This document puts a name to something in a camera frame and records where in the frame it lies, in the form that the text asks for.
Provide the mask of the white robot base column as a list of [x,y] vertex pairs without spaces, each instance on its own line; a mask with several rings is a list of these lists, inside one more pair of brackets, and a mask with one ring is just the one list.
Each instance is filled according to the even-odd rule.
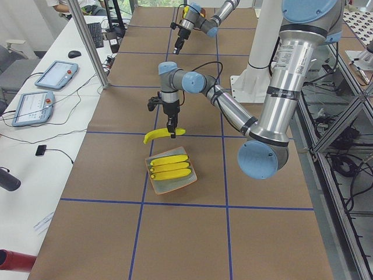
[[232,96],[240,103],[263,103],[270,82],[269,67],[283,20],[282,1],[263,1],[248,65],[231,77]]

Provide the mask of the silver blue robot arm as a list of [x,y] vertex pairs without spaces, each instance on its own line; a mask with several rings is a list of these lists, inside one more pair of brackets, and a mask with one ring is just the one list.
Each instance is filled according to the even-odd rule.
[[282,2],[279,57],[259,118],[250,115],[213,77],[184,71],[172,61],[160,63],[160,91],[148,101],[148,109],[162,106],[167,116],[167,130],[175,138],[180,111],[179,91],[202,93],[247,138],[238,151],[241,170],[253,179],[272,177],[288,159],[287,129],[312,55],[317,47],[340,40],[343,8],[342,1]]
[[211,17],[207,18],[202,14],[202,8],[197,3],[193,2],[186,5],[183,10],[182,19],[177,22],[171,22],[170,27],[175,30],[179,28],[178,37],[174,45],[173,54],[178,55],[183,48],[183,45],[191,34],[193,29],[204,32],[209,37],[215,37],[221,23],[228,15],[238,6],[240,1],[227,0],[224,1],[219,10]]

